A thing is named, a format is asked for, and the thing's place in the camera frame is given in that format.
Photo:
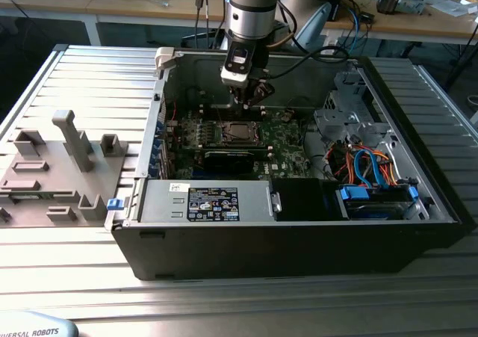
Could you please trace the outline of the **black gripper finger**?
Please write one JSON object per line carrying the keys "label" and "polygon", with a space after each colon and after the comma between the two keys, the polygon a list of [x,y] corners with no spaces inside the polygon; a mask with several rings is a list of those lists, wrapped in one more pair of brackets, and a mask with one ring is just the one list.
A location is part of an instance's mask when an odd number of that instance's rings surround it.
{"label": "black gripper finger", "polygon": [[268,78],[248,78],[246,86],[246,109],[258,105],[267,97],[275,93],[274,86]]}
{"label": "black gripper finger", "polygon": [[248,109],[247,89],[242,87],[229,87],[236,109]]}

